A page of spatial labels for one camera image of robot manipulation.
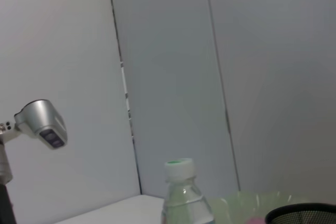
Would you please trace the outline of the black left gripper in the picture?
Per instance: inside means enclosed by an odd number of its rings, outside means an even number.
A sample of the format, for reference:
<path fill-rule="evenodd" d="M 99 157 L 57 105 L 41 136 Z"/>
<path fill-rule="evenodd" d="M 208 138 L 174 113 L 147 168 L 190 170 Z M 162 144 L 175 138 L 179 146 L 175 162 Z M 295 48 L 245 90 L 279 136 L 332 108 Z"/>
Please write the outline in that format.
<path fill-rule="evenodd" d="M 0 224 L 17 224 L 5 185 L 0 186 Z"/>

